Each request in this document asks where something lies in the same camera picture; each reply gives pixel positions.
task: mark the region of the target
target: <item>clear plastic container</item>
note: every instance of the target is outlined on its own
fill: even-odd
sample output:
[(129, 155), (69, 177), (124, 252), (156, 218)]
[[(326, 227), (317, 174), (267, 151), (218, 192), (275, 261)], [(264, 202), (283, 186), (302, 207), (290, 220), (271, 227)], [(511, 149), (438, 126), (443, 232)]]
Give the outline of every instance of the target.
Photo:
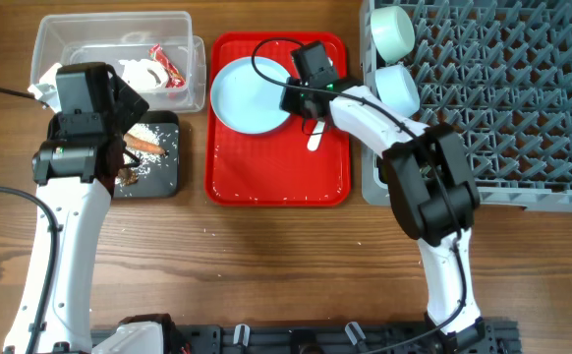
[[(122, 76), (124, 66), (119, 60), (148, 59), (148, 50), (157, 43), (186, 83), (181, 88), (140, 90), (140, 95), (151, 110), (201, 110), (204, 104), (204, 48), (201, 42), (200, 52), (195, 53), (192, 19), (184, 11), (46, 16), (41, 20), (32, 54), (30, 83), (37, 84), (57, 62), (62, 65), (105, 62), (113, 65)], [(202, 94), (198, 82), (201, 76)]]

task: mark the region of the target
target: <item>red tray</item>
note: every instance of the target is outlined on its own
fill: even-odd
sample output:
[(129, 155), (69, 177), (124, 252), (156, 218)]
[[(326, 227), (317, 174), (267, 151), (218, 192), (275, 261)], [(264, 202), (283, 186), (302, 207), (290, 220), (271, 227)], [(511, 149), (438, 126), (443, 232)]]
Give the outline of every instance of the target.
[[(210, 86), (228, 63), (251, 56), (263, 39), (290, 37), (303, 43), (321, 40), (341, 77), (346, 75), (345, 45), (327, 32), (230, 32), (211, 51)], [(297, 76), (290, 52), (297, 44), (270, 42), (257, 54), (280, 63)], [(302, 118), (290, 117), (273, 132), (244, 135), (223, 125), (209, 109), (205, 181), (207, 195), (224, 206), (331, 207), (351, 190), (349, 137), (332, 129), (323, 134), (317, 151), (308, 151), (309, 136)], [(315, 122), (308, 122), (311, 133)]]

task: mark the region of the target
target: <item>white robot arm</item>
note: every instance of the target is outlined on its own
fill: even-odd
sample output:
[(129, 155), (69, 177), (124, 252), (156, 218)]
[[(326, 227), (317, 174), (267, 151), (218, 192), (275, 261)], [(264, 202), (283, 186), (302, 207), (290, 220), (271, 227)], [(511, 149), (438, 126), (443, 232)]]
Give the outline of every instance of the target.
[[(60, 225), (55, 276), (43, 321), (45, 330), (39, 335), (36, 352), (50, 353), (56, 343), (68, 343), (70, 350), (88, 352), (91, 277), (98, 234), (111, 196), (98, 180), (82, 183), (79, 177), (50, 179), (47, 185), (37, 188), (36, 195), (51, 207)], [(48, 220), (39, 211), (24, 295), (4, 341), (4, 348), (16, 353), (24, 352), (29, 344), (29, 328), (41, 296), (49, 251)]]
[[(352, 87), (344, 90), (343, 93), (364, 98), (382, 107), (417, 136), (421, 136), (428, 127), (426, 124), (402, 117), (377, 99), (367, 87)], [(338, 96), (329, 103), (329, 106), (332, 122), (336, 128), (357, 137), (380, 157), (382, 157), (384, 151), (395, 144), (406, 143), (412, 140), (406, 132), (400, 130), (387, 117), (368, 105)], [(465, 278), (467, 279), (465, 309), (451, 324), (442, 329), (446, 334), (459, 332), (473, 325), (481, 316), (481, 312), (474, 300), (470, 274), (468, 249), (471, 235), (471, 229), (464, 230), (460, 241), (461, 244), (459, 245), (463, 269), (459, 269), (455, 255), (451, 251), (456, 238), (455, 233), (442, 238), (440, 246), (437, 247), (430, 245), (424, 239), (418, 240), (429, 290), (428, 314), (434, 325), (442, 324), (458, 308), (462, 292), (461, 271), (465, 273)]]

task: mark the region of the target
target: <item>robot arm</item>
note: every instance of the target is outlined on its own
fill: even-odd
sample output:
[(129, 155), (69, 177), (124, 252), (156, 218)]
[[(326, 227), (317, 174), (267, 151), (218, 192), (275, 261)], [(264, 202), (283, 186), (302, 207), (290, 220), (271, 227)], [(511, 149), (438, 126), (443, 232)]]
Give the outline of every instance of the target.
[[(382, 107), (393, 116), (397, 117), (417, 136), (422, 136), (428, 127), (426, 124), (415, 122), (406, 117), (401, 117), (397, 112), (379, 101), (367, 87), (352, 87), (344, 90), (343, 92), (365, 98), (366, 100)], [(388, 153), (384, 153), (389, 150), (389, 148), (393, 148), (396, 144), (406, 143), (412, 140), (408, 134), (401, 131), (399, 127), (393, 124), (379, 111), (367, 105), (363, 105), (360, 102), (338, 96), (330, 102), (329, 106), (332, 123), (336, 128), (357, 137), (376, 154), (385, 159), (390, 158), (388, 157)], [(406, 161), (402, 161), (404, 168), (407, 168), (406, 164)], [(404, 170), (399, 170), (399, 174), (404, 174)], [(398, 172), (391, 171), (390, 175), (395, 176), (395, 179), (401, 178), (398, 176)], [(411, 183), (408, 187), (409, 189), (417, 189), (420, 186), (417, 183)], [(423, 191), (421, 191), (421, 193), (420, 191), (397, 193), (398, 191), (392, 190), (402, 187), (393, 183), (389, 183), (388, 188), (389, 196), (393, 195), (395, 196), (395, 199), (398, 199), (399, 197), (406, 199), (404, 203), (402, 203), (402, 201), (395, 201), (396, 203), (394, 203), (392, 198), (391, 207), (393, 207), (394, 210), (405, 207), (401, 205), (408, 203), (408, 200), (414, 197), (412, 196), (414, 193), (417, 195), (423, 194)], [(410, 224), (408, 222), (398, 221), (400, 224)], [(411, 227), (405, 231), (408, 231), (407, 233), (414, 233), (413, 230), (415, 230), (415, 226), (410, 226)], [(461, 244), (459, 245), (463, 261), (463, 269), (459, 269), (455, 255), (451, 251), (453, 248), (453, 242), (456, 238), (456, 233), (442, 237), (438, 246), (429, 244), (422, 237), (418, 238), (418, 245), (420, 252), (422, 253), (424, 270), (426, 272), (426, 280), (429, 288), (428, 314), (434, 325), (439, 325), (449, 319), (458, 308), (462, 291), (461, 271), (465, 273), (465, 277), (467, 279), (466, 308), (451, 324), (442, 329), (445, 334), (461, 331), (466, 327), (473, 325), (481, 316), (472, 291), (468, 256), (471, 233), (471, 228), (464, 230), (463, 237), (461, 238)]]
[[(56, 343), (70, 350), (91, 350), (89, 294), (100, 227), (109, 210), (111, 195), (98, 182), (82, 183), (79, 177), (56, 178), (37, 188), (37, 197), (55, 213), (61, 231), (55, 273), (46, 304), (44, 327), (37, 340), (38, 353), (50, 353)], [(50, 254), (48, 221), (40, 211), (29, 274), (20, 308), (4, 342), (5, 349), (24, 353), (30, 325), (37, 311), (43, 274)]]
[[(282, 97), (282, 109), (327, 120), (330, 126), (355, 136), (382, 157), (393, 212), (407, 235), (418, 241), (422, 254), (429, 289), (427, 322), (431, 327), (442, 325), (463, 306), (458, 316), (439, 331), (444, 351), (457, 352), (481, 339), (485, 331), (474, 299), (469, 264), (474, 209), (480, 199), (458, 135), (446, 124), (429, 127), (403, 117), (377, 99), (369, 88), (339, 80), (320, 42), (305, 45), (293, 51), (292, 56), (301, 78), (289, 80), (291, 86), (334, 90), (363, 98), (390, 113), (417, 137), (411, 138), (373, 106), (348, 97), (305, 90), (299, 94), (293, 88), (286, 88)], [(425, 173), (427, 158), (421, 147), (426, 147), (440, 169), (450, 207), (462, 228), (460, 240), (439, 187)], [(461, 304), (464, 290), (465, 303)]]
[[(109, 71), (104, 63), (86, 63), (57, 72), (63, 111), (50, 121), (47, 140), (32, 161), (37, 197), (58, 223), (56, 259), (39, 336), (33, 336), (51, 255), (48, 220), (39, 211), (27, 283), (4, 353), (25, 353), (31, 340), (32, 353), (91, 351), (89, 296), (98, 235), (124, 165), (122, 137), (148, 110), (113, 71), (110, 80)], [(157, 332), (158, 326), (162, 332), (156, 324), (140, 334)]]

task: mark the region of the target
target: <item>white spoon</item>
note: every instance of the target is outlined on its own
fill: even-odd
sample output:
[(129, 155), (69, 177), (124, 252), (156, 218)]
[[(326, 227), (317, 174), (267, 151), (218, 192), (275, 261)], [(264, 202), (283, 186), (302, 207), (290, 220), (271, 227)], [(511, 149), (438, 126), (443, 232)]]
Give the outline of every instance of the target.
[(313, 135), (310, 136), (310, 139), (308, 140), (308, 150), (316, 151), (318, 149), (318, 146), (321, 144), (323, 128), (325, 128), (325, 122), (316, 122)]

